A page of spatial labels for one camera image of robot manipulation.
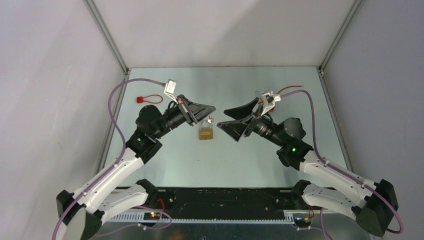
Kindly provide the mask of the small silver key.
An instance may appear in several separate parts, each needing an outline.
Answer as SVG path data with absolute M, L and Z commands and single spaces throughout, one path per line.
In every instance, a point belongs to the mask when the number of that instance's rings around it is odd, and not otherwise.
M 207 118 L 207 122 L 208 122 L 210 125 L 212 125 L 212 124 L 214 123 L 214 118 L 213 118 L 211 115 L 209 115 L 209 116 L 208 116 L 208 118 Z

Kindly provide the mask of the right controller board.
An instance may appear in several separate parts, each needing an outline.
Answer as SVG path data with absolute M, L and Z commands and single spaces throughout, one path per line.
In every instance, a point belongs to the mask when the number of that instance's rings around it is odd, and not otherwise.
M 298 230 L 309 230 L 312 225 L 311 217 L 295 217 L 293 226 Z

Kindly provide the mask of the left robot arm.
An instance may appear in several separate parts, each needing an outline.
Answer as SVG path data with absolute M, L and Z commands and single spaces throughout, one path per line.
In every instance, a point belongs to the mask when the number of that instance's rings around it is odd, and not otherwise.
M 153 208 L 159 203 L 158 188 L 147 179 L 121 193 L 116 187 L 136 170 L 143 167 L 162 147 L 160 139 L 180 125 L 195 126 L 216 108 L 195 103 L 183 94 L 164 112 L 155 105 L 139 111 L 136 129 L 123 142 L 119 156 L 84 186 L 74 192 L 63 190 L 56 197 L 59 219 L 66 225 L 65 240 L 88 240 L 111 218 L 131 208 Z

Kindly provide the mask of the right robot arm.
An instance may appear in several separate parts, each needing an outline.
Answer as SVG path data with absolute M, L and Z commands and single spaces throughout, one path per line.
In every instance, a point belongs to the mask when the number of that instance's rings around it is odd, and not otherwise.
M 279 146 L 279 161 L 288 168 L 309 174 L 329 184 L 319 187 L 308 180 L 299 180 L 292 189 L 291 204 L 297 209 L 306 206 L 329 209 L 353 219 L 363 230 L 376 237 L 389 232 L 397 216 L 399 204 L 394 186 L 387 180 L 375 182 L 344 169 L 320 156 L 316 148 L 303 141 L 306 132 L 301 120 L 289 117 L 277 124 L 255 98 L 248 104 L 226 109 L 231 117 L 217 127 L 235 141 L 252 133 Z

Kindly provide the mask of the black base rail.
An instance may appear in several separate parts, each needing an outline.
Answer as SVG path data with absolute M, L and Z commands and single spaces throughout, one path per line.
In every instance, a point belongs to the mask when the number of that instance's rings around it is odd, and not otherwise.
M 171 217 L 201 220 L 277 220 L 285 211 L 306 210 L 290 188 L 160 187 L 146 207 Z

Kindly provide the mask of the right aluminium frame post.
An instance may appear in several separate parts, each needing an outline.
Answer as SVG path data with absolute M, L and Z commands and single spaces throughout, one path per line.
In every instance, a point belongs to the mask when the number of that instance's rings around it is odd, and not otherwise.
M 358 10 L 360 9 L 361 5 L 363 4 L 363 0 L 354 0 L 352 5 L 350 6 L 346 16 L 344 17 L 340 27 L 338 28 L 335 37 L 333 38 L 329 48 L 325 52 L 325 55 L 319 65 L 319 72 L 323 75 L 325 72 L 325 68 L 327 67 L 331 57 L 333 56 L 334 52 L 336 51 L 338 45 L 340 44 L 342 38 L 346 34 L 346 31 L 348 30 L 349 26 L 351 25 L 352 20 L 356 16 Z

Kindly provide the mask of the left aluminium frame post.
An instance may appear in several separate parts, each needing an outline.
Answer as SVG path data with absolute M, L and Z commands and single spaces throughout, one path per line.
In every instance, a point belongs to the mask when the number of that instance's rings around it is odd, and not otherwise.
M 88 12 L 90 13 L 94 23 L 96 24 L 100 34 L 102 35 L 106 45 L 111 51 L 113 57 L 119 65 L 120 70 L 124 75 L 129 72 L 129 67 L 125 63 L 125 60 L 94 0 L 83 0 L 84 4 L 87 7 Z

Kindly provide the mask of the left controller board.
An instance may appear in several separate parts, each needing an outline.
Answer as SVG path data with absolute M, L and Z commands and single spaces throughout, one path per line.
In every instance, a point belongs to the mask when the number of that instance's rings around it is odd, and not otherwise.
M 161 219 L 159 212 L 145 212 L 143 216 L 144 221 L 158 221 Z

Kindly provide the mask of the aluminium frame post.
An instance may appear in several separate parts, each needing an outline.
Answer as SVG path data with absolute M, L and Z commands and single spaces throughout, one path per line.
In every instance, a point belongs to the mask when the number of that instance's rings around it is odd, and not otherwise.
M 94 23 L 96 24 L 100 34 L 102 35 L 106 45 L 111 51 L 113 57 L 119 65 L 120 70 L 124 75 L 129 72 L 129 67 L 125 63 L 125 60 L 94 0 L 83 0 L 84 4 L 87 7 L 88 12 L 90 13 Z
M 329 48 L 325 52 L 325 55 L 319 65 L 319 72 L 323 75 L 325 72 L 325 68 L 327 67 L 331 57 L 333 56 L 334 52 L 336 51 L 338 45 L 340 44 L 342 38 L 346 34 L 346 31 L 348 30 L 349 26 L 351 25 L 352 20 L 356 16 L 358 10 L 360 9 L 361 5 L 363 4 L 363 0 L 354 0 L 352 5 L 350 6 L 346 16 L 344 17 L 340 27 L 338 28 L 335 37 L 333 38 Z

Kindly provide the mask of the controller board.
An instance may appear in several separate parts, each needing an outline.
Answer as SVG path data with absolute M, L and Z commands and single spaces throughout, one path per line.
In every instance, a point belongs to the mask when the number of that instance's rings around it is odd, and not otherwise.
M 293 226 L 298 230 L 309 230 L 312 225 L 311 217 L 295 217 Z
M 161 219 L 159 212 L 145 212 L 143 216 L 144 221 L 158 221 Z

